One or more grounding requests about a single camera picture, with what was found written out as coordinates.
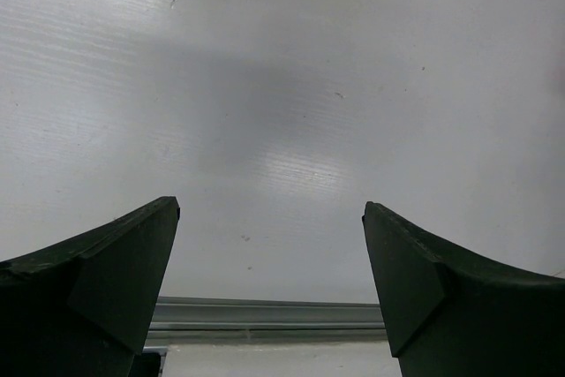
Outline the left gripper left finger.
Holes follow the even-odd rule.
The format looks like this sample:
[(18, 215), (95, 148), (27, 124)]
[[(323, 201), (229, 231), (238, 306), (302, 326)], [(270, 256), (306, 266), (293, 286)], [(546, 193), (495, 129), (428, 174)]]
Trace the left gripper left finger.
[(126, 376), (144, 347), (180, 218), (165, 196), (1, 263), (3, 376)]

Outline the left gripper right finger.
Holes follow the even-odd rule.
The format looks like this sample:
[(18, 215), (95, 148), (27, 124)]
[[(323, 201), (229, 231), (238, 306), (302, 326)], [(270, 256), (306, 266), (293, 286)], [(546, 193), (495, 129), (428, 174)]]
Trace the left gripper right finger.
[(367, 203), (362, 220), (403, 375), (563, 375), (561, 278), (490, 260), (379, 203)]

